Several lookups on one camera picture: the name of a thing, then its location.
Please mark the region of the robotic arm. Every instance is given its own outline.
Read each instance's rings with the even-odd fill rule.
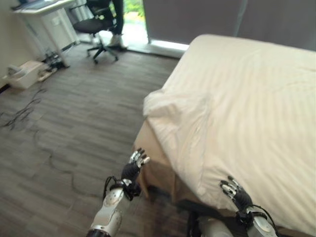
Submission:
[[[246,227],[249,237],[279,237],[269,213],[254,205],[249,194],[233,177],[228,176],[228,181],[222,180],[220,187],[238,208],[236,219]]]
[[[129,202],[140,195],[140,188],[136,183],[141,167],[150,161],[141,148],[135,151],[125,165],[121,179],[114,176],[105,182],[103,192],[103,205],[94,217],[93,223],[86,237],[115,237],[119,231],[122,217],[129,207]],[[111,180],[114,184],[110,187],[110,193],[106,194],[107,186]]]

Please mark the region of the white duvet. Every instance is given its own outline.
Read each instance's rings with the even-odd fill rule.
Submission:
[[[235,210],[219,188],[232,175],[277,225],[316,235],[314,52],[200,36],[144,116],[200,200]]]

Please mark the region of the cable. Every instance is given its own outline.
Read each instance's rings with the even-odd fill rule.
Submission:
[[[60,169],[60,168],[56,167],[54,165],[54,163],[53,163],[54,151],[52,149],[50,149],[50,148],[46,148],[46,147],[43,147],[43,146],[39,145],[39,140],[37,139],[37,134],[40,131],[39,130],[32,130],[32,131],[34,132],[34,135],[33,135],[34,145],[38,149],[40,149],[40,150],[42,150],[44,152],[47,152],[49,154],[49,156],[48,156],[48,165],[49,165],[49,167],[57,170],[59,173],[69,174],[70,177],[71,177],[71,188],[76,194],[83,195],[83,196],[86,196],[86,197],[92,197],[92,198],[101,198],[101,196],[98,195],[98,194],[86,193],[86,192],[81,191],[80,189],[78,189],[75,186],[75,174],[74,174],[74,172],[72,170]]]
[[[109,183],[110,183],[110,181],[111,181],[112,179],[114,180],[115,183],[117,183],[117,181],[118,181],[118,180],[116,179],[116,177],[114,177],[114,176],[109,176],[109,177],[106,179],[105,184],[104,184],[104,190],[103,190],[102,200],[104,200],[105,197],[106,197],[106,195],[107,195],[108,185],[109,185]]]
[[[12,115],[12,118],[6,123],[0,125],[0,128],[10,127],[10,130],[13,130],[16,127],[16,124],[19,122],[24,122],[28,119],[28,116],[34,111],[35,105],[41,102],[40,98],[36,98],[40,93],[45,93],[46,89],[42,88],[42,83],[39,86],[38,91],[33,95],[31,101],[21,110]]]
[[[31,101],[21,110],[19,110],[18,112],[14,113],[13,115],[8,115],[5,112],[0,113],[0,118],[3,115],[7,115],[8,117],[11,117],[11,119],[9,119],[7,122],[5,122],[4,124],[0,125],[0,128],[5,128],[5,127],[9,127],[10,130],[14,130],[17,126],[17,124],[19,123],[23,123],[25,121],[28,120],[29,115],[34,111],[35,106],[37,104],[39,104],[41,102],[41,98],[39,98],[40,94],[43,94],[45,92],[47,92],[46,89],[44,89],[42,87],[43,82],[40,83],[39,89],[36,91],[36,93],[32,96]],[[31,132],[33,132],[33,143],[34,146],[37,147],[39,150],[42,150],[46,153],[49,154],[48,156],[48,165],[50,168],[57,170],[59,173],[63,173],[63,174],[69,174],[71,176],[71,188],[72,190],[79,194],[79,195],[83,195],[86,197],[93,197],[93,198],[101,198],[100,195],[97,194],[91,194],[91,193],[86,193],[84,191],[81,191],[80,189],[78,189],[75,186],[75,174],[73,171],[71,170],[63,170],[60,169],[58,167],[56,167],[53,163],[53,157],[54,157],[54,151],[50,148],[46,148],[44,146],[41,146],[39,144],[39,138],[38,138],[38,134],[40,132],[39,129],[27,129]]]
[[[275,222],[273,221],[271,215],[269,214],[269,212],[268,212],[266,209],[264,209],[263,207],[261,207],[261,206],[259,206],[259,205],[255,205],[255,204],[250,205],[250,206],[255,206],[255,207],[257,207],[257,208],[263,210],[263,211],[266,213],[266,215],[269,217],[269,219],[271,220],[272,226],[273,226],[273,228],[274,228],[274,230],[275,230],[275,232],[276,232],[276,235],[277,235],[278,237],[282,237],[282,235],[277,231],[277,227],[276,227],[276,225],[275,225]]]

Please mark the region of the white sneaker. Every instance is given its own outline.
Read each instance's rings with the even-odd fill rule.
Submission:
[[[124,44],[122,35],[113,35],[108,47],[119,47],[121,49],[126,49],[127,45]]]

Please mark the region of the dark pants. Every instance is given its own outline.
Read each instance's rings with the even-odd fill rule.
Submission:
[[[123,24],[124,24],[124,5],[123,0],[112,0],[115,13],[116,13],[116,26],[111,30],[113,35],[121,35],[123,30]],[[112,15],[111,10],[107,10],[105,13],[105,18],[109,20],[114,20],[114,16]]]

